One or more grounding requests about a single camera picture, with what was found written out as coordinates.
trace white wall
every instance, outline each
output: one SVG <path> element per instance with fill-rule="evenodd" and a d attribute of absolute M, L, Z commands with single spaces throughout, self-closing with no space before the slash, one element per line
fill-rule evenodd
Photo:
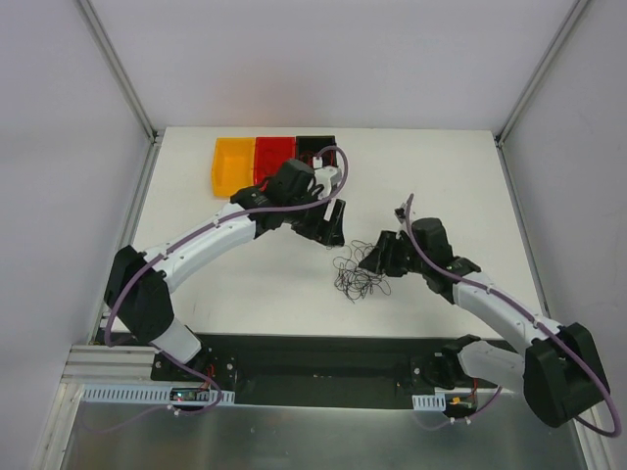
<path fill-rule="evenodd" d="M 69 0 L 0 2 L 0 468 L 30 468 L 147 150 Z"/>
<path fill-rule="evenodd" d="M 627 420 L 627 2 L 597 0 L 506 142 L 550 310 L 593 332 Z M 611 427 L 609 420 L 606 426 Z M 627 468 L 626 438 L 611 443 Z"/>
<path fill-rule="evenodd" d="M 155 125 L 498 130 L 573 0 L 94 0 Z"/>

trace cable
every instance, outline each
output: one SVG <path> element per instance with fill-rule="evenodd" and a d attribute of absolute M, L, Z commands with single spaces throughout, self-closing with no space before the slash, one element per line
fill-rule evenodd
<path fill-rule="evenodd" d="M 253 213 L 267 213 L 267 212 L 296 212 L 296 211 L 306 211 L 309 209 L 313 209 L 316 208 L 318 206 L 322 206 L 323 204 L 326 204 L 327 202 L 331 201 L 332 199 L 334 199 L 339 193 L 340 191 L 342 191 L 342 188 L 344 188 L 344 185 L 346 184 L 346 180 L 348 179 L 348 174 L 349 174 L 349 161 L 348 158 L 346 157 L 346 154 L 344 153 L 344 151 L 342 149 L 340 149 L 337 146 L 331 145 L 331 146 L 327 146 L 324 147 L 322 150 L 320 150 L 318 152 L 318 155 L 321 156 L 322 154 L 324 154 L 325 152 L 328 151 L 336 151 L 340 154 L 340 156 L 342 157 L 342 161 L 344 164 L 344 171 L 342 174 L 342 179 L 340 180 L 339 184 L 337 185 L 337 187 L 331 192 L 331 194 L 329 194 L 327 197 L 320 199 L 319 201 L 315 201 L 312 203 L 308 203 L 308 204 L 302 204 L 299 206 L 290 206 L 290 207 L 284 207 L 284 208 L 259 208 L 259 209 L 249 209 L 249 210 L 245 210 L 245 211 L 239 211 L 239 212 L 235 212 L 235 213 L 231 213 L 229 215 L 226 215 L 224 217 L 222 217 L 221 219 L 219 219 L 217 222 L 210 222 L 202 227 L 200 227 L 199 229 L 195 230 L 194 232 L 190 233 L 189 235 L 183 237 L 182 239 L 180 239 L 178 242 L 176 242 L 175 244 L 171 245 L 170 247 L 168 247 L 168 249 L 166 250 L 165 254 L 158 254 L 156 255 L 154 258 L 152 258 L 150 261 L 148 261 L 143 267 L 141 267 L 126 283 L 126 285 L 123 287 L 123 289 L 120 292 L 120 295 L 118 296 L 118 298 L 116 299 L 116 302 L 114 303 L 113 308 L 111 309 L 111 313 L 109 315 L 109 318 L 107 320 L 107 325 L 105 327 L 105 345 L 107 345 L 108 347 L 112 348 L 116 345 L 119 345 L 120 343 L 123 343 L 124 341 L 126 341 L 129 337 L 125 337 L 125 338 L 120 338 L 119 340 L 116 340 L 115 342 L 113 342 L 111 340 L 111 332 L 112 332 L 112 328 L 114 325 L 114 321 L 116 320 L 116 317 L 118 316 L 118 312 L 120 311 L 120 307 L 122 305 L 122 303 L 124 302 L 124 299 L 126 298 L 126 296 L 128 296 L 128 293 L 130 292 L 130 290 L 133 288 L 133 286 L 137 283 L 137 281 L 152 267 L 155 266 L 155 264 L 157 264 L 159 261 L 161 261 L 163 258 L 169 256 L 171 253 L 175 252 L 176 250 L 178 250 L 179 248 L 181 248 L 183 245 L 185 245 L 186 243 L 190 242 L 191 240 L 195 239 L 196 237 L 202 235 L 203 233 L 207 232 L 208 230 L 211 230 L 212 228 L 214 228 L 216 225 L 221 225 L 222 223 L 225 223 L 229 220 L 232 220 L 234 218 L 237 217 L 242 217 L 245 215 L 250 215 Z M 193 374 L 199 378 L 201 378 L 203 380 L 203 382 L 206 383 L 210 383 L 216 390 L 217 390 L 217 399 L 211 403 L 208 404 L 206 406 L 204 406 L 202 409 L 200 410 L 196 410 L 196 411 L 185 411 L 185 410 L 178 410 L 177 413 L 183 414 L 184 416 L 192 416 L 192 415 L 197 415 L 197 414 L 202 414 L 205 413 L 211 409 L 213 409 L 214 407 L 216 407 L 219 402 L 222 400 L 223 397 L 223 393 L 222 390 L 220 389 L 220 387 L 217 385 L 217 383 L 209 376 L 209 375 L 204 375 L 190 367 L 187 367 L 185 364 L 179 362 L 177 359 L 175 359 L 174 357 L 172 357 L 171 355 L 169 355 L 167 352 L 165 351 L 161 351 L 161 354 L 163 354 L 169 361 L 171 361 L 173 364 L 175 364 L 176 366 L 178 366 L 179 368 L 181 368 L 182 370 Z M 169 409 L 168 406 L 164 406 L 164 405 L 157 405 L 157 406 L 152 406 L 148 409 L 143 410 L 141 413 L 133 416 L 132 418 L 117 424 L 115 426 L 112 426 L 111 428 L 107 428 L 104 430 L 96 430 L 93 428 L 88 427 L 87 425 L 85 425 L 84 423 L 81 423 L 83 425 L 83 427 L 91 432 L 94 433 L 98 433 L 98 434 L 106 434 L 106 433 L 110 433 L 113 431 L 116 431 L 117 429 L 120 429 L 128 424 L 131 424 L 135 421 L 137 421 L 138 419 L 141 419 L 142 417 L 153 413 L 154 411 L 157 411 L 158 409 Z"/>
<path fill-rule="evenodd" d="M 614 423 L 614 430 L 605 431 L 603 429 L 599 429 L 595 425 L 589 423 L 588 421 L 584 420 L 583 418 L 579 416 L 575 417 L 575 420 L 579 422 L 580 424 L 582 424 L 583 426 L 587 427 L 588 429 L 602 436 L 605 436 L 608 438 L 617 438 L 618 436 L 620 436 L 622 433 L 622 424 L 620 422 L 620 416 L 618 415 L 618 409 L 616 409 L 614 400 L 611 398 L 609 392 L 605 388 L 605 385 L 603 384 L 601 379 L 597 376 L 597 374 L 595 374 L 594 370 L 592 370 L 590 366 L 586 364 L 586 362 L 581 357 L 579 357 L 579 355 L 577 355 L 571 348 L 569 348 L 544 323 L 538 321 L 538 319 L 536 318 L 535 315 L 533 315 L 533 313 L 527 311 L 527 309 L 524 306 L 519 305 L 518 302 L 510 298 L 507 294 L 504 294 L 498 290 L 492 289 L 481 282 L 476 282 L 476 281 L 458 276 L 457 274 L 453 274 L 452 272 L 449 272 L 446 269 L 443 269 L 442 267 L 438 266 L 435 262 L 433 262 L 431 259 L 429 259 L 429 257 L 425 254 L 425 252 L 422 251 L 422 249 L 418 245 L 418 242 L 416 241 L 415 236 L 413 235 L 413 231 L 411 230 L 410 214 L 411 214 L 412 202 L 413 202 L 413 193 L 410 194 L 406 202 L 407 204 L 406 206 L 407 217 L 405 220 L 406 231 L 410 237 L 411 244 L 413 245 L 415 250 L 418 252 L 422 260 L 426 262 L 429 265 L 429 267 L 431 267 L 433 270 L 442 274 L 445 277 L 448 277 L 449 279 L 453 279 L 456 282 L 462 282 L 464 284 L 468 284 L 470 286 L 476 287 L 477 289 L 481 289 L 482 291 L 486 291 L 488 294 L 498 297 L 499 299 L 504 301 L 506 304 L 514 308 L 518 313 L 524 316 L 528 321 L 532 322 L 545 335 L 547 335 L 556 345 L 558 345 L 566 353 L 568 357 L 570 357 L 577 365 L 579 365 L 579 367 L 581 367 L 581 369 L 586 373 L 586 375 L 590 377 L 590 380 L 593 381 L 595 386 L 597 386 L 597 388 L 601 392 L 601 395 L 603 396 L 605 403 L 607 404 L 607 408 L 609 409 L 609 414 L 611 415 L 611 419 Z"/>
<path fill-rule="evenodd" d="M 368 256 L 374 245 L 361 240 L 353 240 L 346 248 L 350 252 L 347 258 L 335 257 L 333 259 L 333 266 L 338 270 L 334 282 L 335 288 L 343 292 L 353 304 L 357 299 L 365 299 L 368 294 L 373 294 L 375 287 L 386 296 L 391 295 L 392 288 L 383 274 L 374 274 L 360 268 L 360 262 Z"/>
<path fill-rule="evenodd" d="M 126 341 L 127 338 L 123 338 L 123 339 L 117 340 L 115 343 L 113 343 L 111 341 L 111 330 L 112 330 L 112 328 L 114 326 L 114 321 L 116 320 L 116 317 L 118 316 L 118 312 L 120 311 L 120 307 L 121 307 L 122 303 L 124 302 L 124 299 L 126 299 L 126 296 L 130 292 L 130 290 L 133 288 L 133 286 L 137 283 L 137 281 L 150 268 L 152 268 L 155 264 L 157 264 L 159 261 L 161 261 L 164 257 L 169 256 L 171 253 L 175 252 L 176 250 L 178 250 L 180 247 L 182 247 L 186 243 L 188 243 L 191 240 L 195 239 L 196 237 L 202 235 L 203 233 L 207 232 L 208 230 L 211 230 L 212 228 L 214 228 L 216 226 L 216 223 L 217 223 L 217 225 L 220 225 L 220 224 L 225 223 L 225 222 L 227 222 L 229 220 L 233 220 L 234 218 L 243 217 L 245 215 L 251 215 L 253 213 L 305 211 L 305 210 L 308 210 L 308 209 L 316 208 L 318 206 L 322 206 L 323 204 L 326 204 L 329 201 L 331 201 L 332 199 L 334 199 L 340 193 L 340 191 L 342 191 L 342 188 L 344 188 L 344 185 L 346 184 L 346 180 L 347 180 L 348 175 L 349 175 L 349 161 L 348 161 L 348 158 L 346 157 L 346 154 L 344 153 L 344 151 L 342 149 L 340 149 L 339 147 L 335 146 L 335 145 L 329 145 L 327 147 L 324 147 L 317 154 L 319 156 L 321 156 L 322 154 L 324 154 L 325 152 L 328 152 L 329 150 L 335 150 L 337 153 L 340 154 L 340 156 L 342 157 L 342 162 L 344 164 L 344 171 L 342 173 L 342 179 L 340 180 L 338 186 L 327 197 L 322 198 L 319 201 L 314 201 L 312 203 L 302 204 L 302 205 L 299 205 L 299 206 L 289 206 L 289 207 L 283 207 L 283 208 L 257 208 L 257 209 L 248 209 L 248 210 L 245 210 L 245 211 L 238 211 L 238 212 L 231 213 L 231 214 L 226 215 L 223 218 L 219 219 L 217 222 L 209 222 L 208 224 L 198 228 L 197 230 L 194 230 L 189 235 L 181 238 L 178 242 L 176 242 L 173 245 L 171 245 L 170 247 L 168 247 L 168 249 L 166 250 L 166 254 L 165 255 L 164 254 L 158 254 L 154 258 L 152 258 L 150 261 L 148 261 L 148 263 L 146 265 L 144 265 L 141 269 L 139 269 L 130 278 L 130 280 L 126 283 L 124 288 L 121 290 L 120 295 L 116 299 L 116 302 L 114 303 L 114 306 L 112 307 L 111 313 L 110 313 L 109 318 L 107 320 L 107 325 L 105 326 L 105 345 L 107 345 L 109 347 L 113 347 L 113 346 L 116 346 L 116 345 L 120 344 L 123 341 Z"/>

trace white table surface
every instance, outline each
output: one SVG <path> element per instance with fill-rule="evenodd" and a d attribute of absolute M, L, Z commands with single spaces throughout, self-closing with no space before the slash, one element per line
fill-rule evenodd
<path fill-rule="evenodd" d="M 171 239 L 223 206 L 211 188 L 217 137 L 306 134 L 335 135 L 350 160 L 340 196 L 347 242 L 375 243 L 381 230 L 396 230 L 393 210 L 414 192 L 413 218 L 441 218 L 456 255 L 540 309 L 492 134 L 484 131 L 170 127 L 134 247 Z M 417 274 L 389 279 L 390 297 L 376 293 L 352 304 L 333 286 L 332 262 L 344 253 L 287 226 L 267 232 L 181 285 L 172 295 L 175 314 L 198 333 L 498 338 Z"/>

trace orange bin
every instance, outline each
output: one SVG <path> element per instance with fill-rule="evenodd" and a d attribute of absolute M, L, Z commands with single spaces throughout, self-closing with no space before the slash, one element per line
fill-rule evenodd
<path fill-rule="evenodd" d="M 230 198 L 242 188 L 253 185 L 255 138 L 216 139 L 212 185 L 217 198 Z"/>

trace black cable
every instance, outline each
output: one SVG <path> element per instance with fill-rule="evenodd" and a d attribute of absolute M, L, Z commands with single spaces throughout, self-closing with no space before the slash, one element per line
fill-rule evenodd
<path fill-rule="evenodd" d="M 375 288 L 386 296 L 391 295 L 392 288 L 383 274 L 374 274 L 359 267 L 362 259 L 368 256 L 374 245 L 361 240 L 353 240 L 346 248 L 350 251 L 347 258 L 333 259 L 333 266 L 337 269 L 335 288 L 343 292 L 353 303 L 358 299 L 365 299 L 368 294 L 374 294 Z"/>

